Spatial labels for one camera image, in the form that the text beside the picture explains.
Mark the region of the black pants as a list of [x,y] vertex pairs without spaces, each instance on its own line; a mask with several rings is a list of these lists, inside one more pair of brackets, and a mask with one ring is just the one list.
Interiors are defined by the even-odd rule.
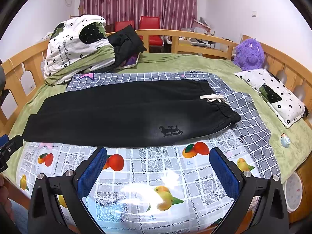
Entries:
[[137,81],[49,97],[29,116],[22,136],[79,146],[167,146],[240,120],[207,81]]

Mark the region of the white round basin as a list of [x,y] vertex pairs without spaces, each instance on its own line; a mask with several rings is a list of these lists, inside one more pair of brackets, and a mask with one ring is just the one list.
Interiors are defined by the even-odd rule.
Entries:
[[302,182],[299,175],[294,172],[282,186],[285,194],[287,210],[289,213],[292,213],[299,208],[302,200]]

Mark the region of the small blue figurine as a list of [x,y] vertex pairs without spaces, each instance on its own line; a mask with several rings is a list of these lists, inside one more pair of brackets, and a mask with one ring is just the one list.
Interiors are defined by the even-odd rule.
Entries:
[[285,148],[289,148],[289,146],[291,144],[290,138],[285,133],[281,134],[280,142],[281,142],[282,146]]

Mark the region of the blue checked sheet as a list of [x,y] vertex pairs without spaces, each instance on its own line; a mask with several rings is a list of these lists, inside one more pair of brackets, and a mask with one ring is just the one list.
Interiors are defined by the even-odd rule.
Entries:
[[252,97],[232,90],[219,76],[203,71],[147,72],[140,74],[92,73],[74,75],[66,91],[76,91],[98,86],[135,81],[182,80],[207,81],[214,92],[223,95],[231,108],[241,116],[241,121],[231,127],[241,144],[255,161],[261,177],[281,176],[280,167],[269,144],[271,132],[266,128],[256,110]]

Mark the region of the fruit print plastic tablecloth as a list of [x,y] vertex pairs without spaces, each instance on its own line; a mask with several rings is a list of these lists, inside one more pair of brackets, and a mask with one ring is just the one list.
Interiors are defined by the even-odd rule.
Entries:
[[[207,228],[222,218],[233,199],[226,195],[213,168],[209,155],[197,154],[187,159],[182,152],[196,142],[209,150],[218,147],[237,163],[244,159],[251,173],[260,177],[252,157],[231,129],[193,139],[173,146],[146,148],[109,148],[108,155],[121,155],[121,171],[102,170],[91,192],[82,200],[106,233],[187,233]],[[16,170],[15,181],[20,187],[23,176],[27,188],[21,191],[31,197],[36,176],[63,175],[87,159],[96,147],[67,144],[25,142]],[[161,202],[154,189],[163,185],[173,197],[181,199],[167,211],[157,209]]]

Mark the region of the white floral pillow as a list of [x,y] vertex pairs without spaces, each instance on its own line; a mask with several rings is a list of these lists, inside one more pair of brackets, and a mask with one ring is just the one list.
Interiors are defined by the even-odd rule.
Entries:
[[238,78],[245,81],[269,105],[285,128],[308,115],[305,104],[279,79],[265,69],[237,72]]

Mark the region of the folded white green quilt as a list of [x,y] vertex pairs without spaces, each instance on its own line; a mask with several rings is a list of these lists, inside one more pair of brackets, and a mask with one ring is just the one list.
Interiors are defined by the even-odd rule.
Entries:
[[74,74],[113,65],[115,53],[99,15],[82,15],[59,23],[49,39],[43,77],[47,85],[61,85]]

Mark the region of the green bed blanket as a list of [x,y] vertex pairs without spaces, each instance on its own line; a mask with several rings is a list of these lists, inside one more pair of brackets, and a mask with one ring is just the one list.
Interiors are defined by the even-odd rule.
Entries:
[[[280,171],[281,182],[285,183],[286,180],[295,172],[297,168],[308,158],[311,153],[311,128],[308,126],[306,121],[300,119],[290,128],[286,129],[270,107],[258,96],[256,91],[252,90],[250,86],[247,85],[242,79],[239,79],[234,73],[238,72],[238,67],[228,60],[219,59],[208,59],[205,57],[200,57],[196,55],[187,54],[157,54],[148,53],[144,54],[139,59],[139,64],[132,68],[126,69],[126,72],[116,72],[120,75],[118,78],[122,78],[126,82],[129,80],[129,75],[127,74],[150,74],[172,72],[178,73],[182,72],[191,79],[203,79],[204,73],[215,74],[220,77],[231,89],[237,92],[247,93],[248,99],[250,96],[254,104],[248,104],[249,107],[255,107],[259,113],[259,118],[261,118],[263,124],[256,125],[256,129],[264,128],[264,126],[271,132],[271,136],[268,144],[270,146],[264,146],[263,157],[260,157],[259,163],[261,166],[267,168],[265,161],[269,164],[269,160],[276,160],[276,168],[271,167],[270,170],[275,169]],[[66,89],[65,85],[58,86],[41,86],[38,90],[34,90],[34,96],[26,102],[22,107],[17,120],[15,121],[9,137],[13,137],[17,134],[22,134],[27,123],[28,117],[37,113],[43,104],[44,100],[48,97],[54,96],[56,94],[64,92]],[[122,122],[117,121],[117,123],[108,122],[111,113],[96,112],[95,115],[91,116],[91,121],[87,125],[93,126],[99,129],[99,132],[108,132],[110,135],[111,130],[117,138],[120,137],[120,132],[122,131]],[[280,142],[280,136],[282,133],[290,138],[289,148],[282,146]],[[8,161],[8,168],[4,171],[4,177],[7,178],[15,186],[18,186],[16,181],[16,172],[21,158],[23,148],[14,153]]]

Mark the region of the purple plush toy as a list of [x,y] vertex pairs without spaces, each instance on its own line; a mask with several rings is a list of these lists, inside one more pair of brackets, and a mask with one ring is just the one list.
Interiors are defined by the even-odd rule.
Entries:
[[242,71],[262,68],[264,51],[256,39],[246,39],[235,48],[236,55],[233,63]]

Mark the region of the black clothes pile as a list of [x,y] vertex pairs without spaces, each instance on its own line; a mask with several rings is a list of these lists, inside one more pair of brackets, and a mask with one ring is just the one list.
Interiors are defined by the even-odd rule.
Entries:
[[98,68],[94,72],[106,73],[113,70],[122,70],[135,66],[134,58],[146,51],[143,41],[131,25],[113,33],[108,37],[109,43],[113,46],[115,62],[112,65]]

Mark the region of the red patterned curtain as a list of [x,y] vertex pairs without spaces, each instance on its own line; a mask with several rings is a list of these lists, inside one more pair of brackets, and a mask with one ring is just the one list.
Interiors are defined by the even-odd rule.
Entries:
[[140,27],[141,16],[158,17],[163,29],[188,28],[197,18],[197,0],[80,0],[80,14],[103,17],[107,24],[134,21]]

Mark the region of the wooden bed frame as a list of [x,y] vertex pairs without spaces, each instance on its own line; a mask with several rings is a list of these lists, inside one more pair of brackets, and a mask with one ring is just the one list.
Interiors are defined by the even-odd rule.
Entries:
[[[171,36],[173,54],[179,52],[202,54],[208,59],[229,60],[234,56],[234,49],[237,46],[237,43],[226,39],[187,31],[148,29],[138,30],[137,34],[143,41],[153,35]],[[5,87],[12,93],[17,107],[8,117],[1,113],[1,134],[10,133],[22,107],[34,96],[34,90],[38,90],[44,84],[40,64],[47,56],[48,44],[48,40],[40,41],[2,64],[6,75]],[[301,88],[302,102],[311,111],[311,71],[283,52],[264,43],[261,46],[265,61],[269,65],[269,72],[277,76],[280,71],[284,71],[287,77],[285,86],[291,92]],[[311,128],[311,115],[302,119]]]

